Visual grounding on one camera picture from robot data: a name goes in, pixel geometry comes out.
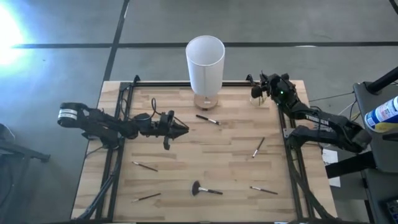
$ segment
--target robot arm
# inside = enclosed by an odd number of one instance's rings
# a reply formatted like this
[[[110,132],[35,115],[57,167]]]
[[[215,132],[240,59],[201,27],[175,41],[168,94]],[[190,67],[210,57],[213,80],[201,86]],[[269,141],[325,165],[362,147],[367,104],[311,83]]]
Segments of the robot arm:
[[[290,119],[307,119],[330,127],[333,131],[313,130],[299,126],[289,136],[289,143],[293,147],[300,147],[307,141],[318,141],[334,144],[344,150],[360,153],[371,141],[371,136],[354,121],[340,115],[334,115],[309,108],[297,96],[295,85],[289,81],[289,75],[267,76],[260,74],[260,84],[254,83],[251,75],[246,78],[253,85],[253,98],[262,96],[266,92]]]
[[[189,130],[189,127],[174,121],[174,111],[160,113],[159,121],[152,121],[152,117],[147,113],[139,114],[129,121],[122,121],[83,103],[62,103],[58,124],[64,128],[80,128],[85,131],[82,134],[85,138],[96,136],[110,149],[119,147],[119,134],[128,139],[135,139],[138,133],[141,133],[146,137],[165,136],[164,149],[169,150],[169,139],[175,139]]]

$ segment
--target concrete floor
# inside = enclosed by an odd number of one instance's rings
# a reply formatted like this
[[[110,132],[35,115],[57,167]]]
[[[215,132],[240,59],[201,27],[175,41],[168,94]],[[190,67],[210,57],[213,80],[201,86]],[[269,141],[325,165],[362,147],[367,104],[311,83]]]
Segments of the concrete floor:
[[[112,43],[122,4],[0,0],[0,24],[7,21],[9,29],[0,37],[0,123],[13,130],[18,144],[51,154],[49,163],[31,164],[20,207],[9,214],[8,223],[69,219],[88,142],[80,130],[57,124],[59,104],[96,106],[111,49],[6,50],[5,43]],[[134,0],[120,43],[188,42],[205,34],[225,42],[395,41],[397,19],[388,0]],[[260,70],[287,72],[291,79],[305,80],[314,99],[377,79],[397,66],[396,55],[398,47],[227,48],[224,79],[242,80]],[[132,80],[135,75],[142,80],[187,80],[184,49],[119,49],[110,80]],[[353,100],[350,95],[314,105],[338,113]],[[366,216],[363,208],[347,212],[362,206],[347,202],[363,197],[350,193],[356,178],[358,174],[349,176],[341,189],[333,189],[341,218]]]

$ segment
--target wooden tabletop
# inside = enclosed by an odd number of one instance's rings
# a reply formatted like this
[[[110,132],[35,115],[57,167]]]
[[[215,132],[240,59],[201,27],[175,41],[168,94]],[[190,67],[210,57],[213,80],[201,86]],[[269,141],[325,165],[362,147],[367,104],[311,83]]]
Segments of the wooden tabletop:
[[[303,81],[296,84],[298,97],[308,103]],[[98,108],[114,114],[120,82],[104,82]],[[249,101],[250,87],[223,87],[218,106],[201,111],[193,105],[190,87],[139,87],[134,89],[130,117],[152,114],[151,98],[157,111],[174,110],[186,123],[189,133],[163,149],[163,138],[139,136],[127,140],[119,180],[114,221],[116,222],[273,222],[295,219],[294,201],[280,130],[277,107],[267,99],[261,107]],[[196,114],[221,122],[215,125]],[[311,122],[297,121],[311,126]],[[257,156],[251,156],[260,143]],[[100,147],[92,141],[88,152]],[[308,182],[320,203],[336,216],[335,204],[317,146],[302,147]],[[83,213],[98,193],[106,150],[88,156],[81,174],[72,218]],[[158,169],[145,169],[132,163]],[[223,195],[190,193],[195,180],[204,188]],[[250,189],[249,186],[277,192],[278,195]],[[135,198],[162,195],[133,202]],[[305,203],[301,192],[302,207]],[[108,201],[104,213],[108,211]]]

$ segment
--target black cable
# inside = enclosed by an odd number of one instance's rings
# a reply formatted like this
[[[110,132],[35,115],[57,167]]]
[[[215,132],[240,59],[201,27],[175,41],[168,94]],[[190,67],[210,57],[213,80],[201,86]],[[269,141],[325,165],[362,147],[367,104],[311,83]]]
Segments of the black cable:
[[[356,101],[356,99],[355,99],[354,103],[351,105],[351,109],[349,109],[349,117],[348,117],[349,120],[351,120],[351,115],[353,114],[353,108],[354,108],[354,105],[355,105],[356,102],[357,102],[357,101]]]
[[[160,115],[160,113],[156,111],[156,99],[155,98],[152,98],[150,100],[150,105],[152,106],[152,110],[154,110],[152,115],[150,117],[144,118],[144,119],[135,119],[136,121],[146,121],[146,120],[152,119],[155,116],[155,114]]]
[[[126,100],[126,99],[122,99],[121,104],[120,104],[122,114],[123,114],[123,116],[126,116],[126,115],[124,114],[124,111],[123,111],[123,104],[122,104],[123,101],[125,101],[126,104],[127,104],[127,100]],[[152,110],[153,110],[154,112],[153,112],[148,118],[144,118],[144,119],[134,119],[134,120],[136,120],[136,121],[147,121],[147,120],[149,120],[149,119],[152,119],[152,118],[155,116],[155,114],[161,115],[161,114],[156,110],[156,99],[155,99],[155,98],[152,98],[152,99],[150,100],[150,105],[151,105]],[[189,128],[184,122],[182,122],[182,121],[181,121],[180,119],[178,119],[176,116],[174,116],[174,119],[176,119],[177,121],[179,121],[179,122],[180,122],[182,125],[184,125],[186,128]]]
[[[123,110],[123,101],[126,102],[126,105],[127,105],[127,100],[122,98],[122,100],[120,101],[120,111],[122,112],[123,116],[126,117],[126,115],[124,114],[124,110]]]
[[[8,166],[8,174],[9,174],[10,187],[8,188],[8,191],[7,191],[6,196],[4,196],[4,198],[3,198],[3,199],[1,200],[1,202],[0,202],[0,208],[4,205],[4,202],[6,202],[8,196],[9,196],[9,194],[10,194],[10,192],[11,192],[12,185],[13,185],[13,182],[14,182],[14,178],[13,178],[13,176],[12,176],[12,170],[11,170],[10,164],[9,164],[8,161],[6,161],[6,160],[4,160],[4,163],[7,164],[7,166]]]
[[[361,116],[360,113],[358,113],[357,117],[355,117],[354,119],[352,119],[351,121],[356,121],[359,117]]]
[[[317,138],[318,138],[318,147],[321,149],[321,154],[323,154],[323,147],[321,146],[320,142],[320,132],[321,132],[321,117],[319,116],[319,112],[321,112],[321,108],[317,106],[311,106],[311,108],[316,108],[318,110],[317,116],[318,116],[318,131],[317,131]]]
[[[318,98],[318,99],[314,99],[314,100],[309,100],[308,102],[314,102],[314,101],[318,101],[318,100],[325,100],[325,99],[330,99],[330,98],[334,98],[334,97],[338,97],[338,96],[345,96],[345,95],[350,95],[353,94],[354,91],[350,92],[350,93],[344,93],[344,94],[339,94],[339,95],[335,95],[335,96],[328,96],[328,97],[324,97],[324,98]]]
[[[94,152],[96,152],[96,151],[98,151],[98,150],[100,150],[100,149],[102,149],[102,148],[104,148],[104,146],[101,146],[101,147],[99,147],[99,148],[97,148],[97,149],[95,149],[95,150],[92,150],[91,152],[89,152],[89,153],[86,154],[86,157],[85,157],[85,158],[87,158],[88,155],[90,155],[91,153],[94,153]]]

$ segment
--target white lampshade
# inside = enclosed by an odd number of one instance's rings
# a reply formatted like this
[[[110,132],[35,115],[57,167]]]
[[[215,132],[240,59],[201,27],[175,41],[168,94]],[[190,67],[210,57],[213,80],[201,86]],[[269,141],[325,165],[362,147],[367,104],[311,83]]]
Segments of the white lampshade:
[[[193,92],[215,96],[223,84],[225,47],[216,37],[203,35],[191,40],[185,50]]]

